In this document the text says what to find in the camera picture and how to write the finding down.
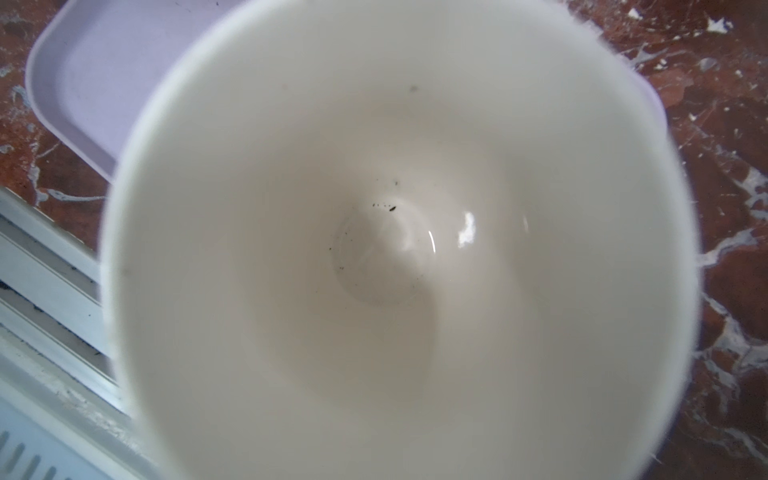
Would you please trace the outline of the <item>white mug blue outside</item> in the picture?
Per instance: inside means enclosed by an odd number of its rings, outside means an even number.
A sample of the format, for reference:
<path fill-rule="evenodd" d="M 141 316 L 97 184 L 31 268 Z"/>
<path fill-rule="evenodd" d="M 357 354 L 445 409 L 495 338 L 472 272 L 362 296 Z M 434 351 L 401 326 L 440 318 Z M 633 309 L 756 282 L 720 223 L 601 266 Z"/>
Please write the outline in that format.
<path fill-rule="evenodd" d="M 546 1 L 252 1 L 106 204 L 113 365 L 164 479 L 636 479 L 697 337 L 677 148 Z"/>

